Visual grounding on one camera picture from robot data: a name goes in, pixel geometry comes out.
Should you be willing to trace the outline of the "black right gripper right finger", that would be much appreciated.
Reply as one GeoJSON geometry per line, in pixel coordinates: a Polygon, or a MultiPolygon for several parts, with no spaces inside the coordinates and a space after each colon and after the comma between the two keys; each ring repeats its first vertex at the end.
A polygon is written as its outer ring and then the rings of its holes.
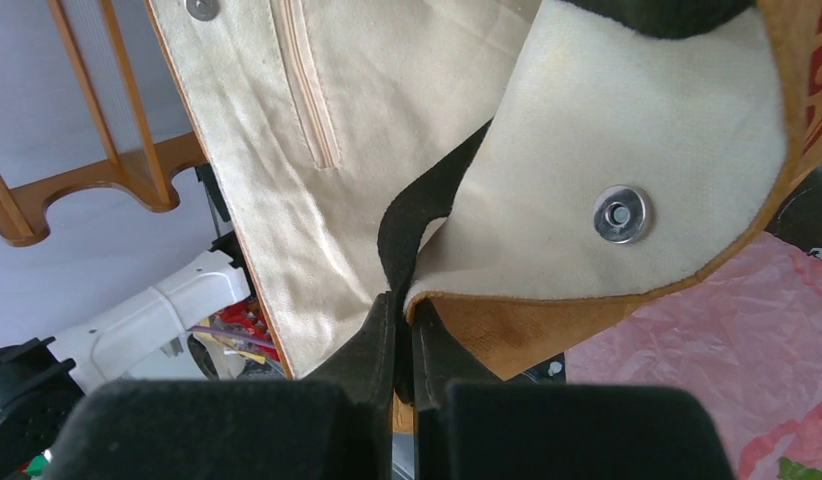
{"type": "Polygon", "coordinates": [[[716,427],[668,387],[500,381],[435,306],[412,325],[420,479],[730,479],[716,427]]]}

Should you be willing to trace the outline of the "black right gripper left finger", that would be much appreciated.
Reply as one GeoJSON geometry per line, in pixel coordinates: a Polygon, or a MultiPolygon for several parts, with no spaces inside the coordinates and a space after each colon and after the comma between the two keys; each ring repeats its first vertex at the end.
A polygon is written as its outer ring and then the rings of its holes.
{"type": "Polygon", "coordinates": [[[87,395],[48,479],[388,479],[394,296],[301,380],[125,380],[87,395]]]}

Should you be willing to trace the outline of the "orange candy bag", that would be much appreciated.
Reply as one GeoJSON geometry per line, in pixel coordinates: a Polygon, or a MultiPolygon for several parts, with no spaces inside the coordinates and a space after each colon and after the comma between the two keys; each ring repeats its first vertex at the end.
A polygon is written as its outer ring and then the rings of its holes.
{"type": "Polygon", "coordinates": [[[199,340],[222,348],[225,355],[266,365],[280,363],[263,314],[254,298],[218,310],[190,328],[199,340]]]}

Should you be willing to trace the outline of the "brown paper bag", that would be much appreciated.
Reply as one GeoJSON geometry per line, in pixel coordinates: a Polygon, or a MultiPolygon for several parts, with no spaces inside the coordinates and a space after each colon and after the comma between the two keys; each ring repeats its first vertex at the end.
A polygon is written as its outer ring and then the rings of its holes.
{"type": "Polygon", "coordinates": [[[703,281],[822,162],[822,1],[147,5],[286,372],[389,289],[510,378],[703,281]]]}

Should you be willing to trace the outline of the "pink plastic grocery bag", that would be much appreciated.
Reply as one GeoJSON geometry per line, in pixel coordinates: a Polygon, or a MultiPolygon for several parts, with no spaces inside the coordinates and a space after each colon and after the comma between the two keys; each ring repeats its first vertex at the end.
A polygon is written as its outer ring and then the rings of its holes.
{"type": "Polygon", "coordinates": [[[741,479],[822,479],[822,247],[762,234],[565,355],[571,383],[682,388],[741,479]]]}

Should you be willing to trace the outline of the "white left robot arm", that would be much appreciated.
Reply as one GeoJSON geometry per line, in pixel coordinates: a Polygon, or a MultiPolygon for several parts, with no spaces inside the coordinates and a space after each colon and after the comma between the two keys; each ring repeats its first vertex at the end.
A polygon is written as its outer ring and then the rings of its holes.
{"type": "Polygon", "coordinates": [[[86,394],[250,293],[232,257],[206,251],[84,324],[0,348],[0,479],[48,449],[86,394]]]}

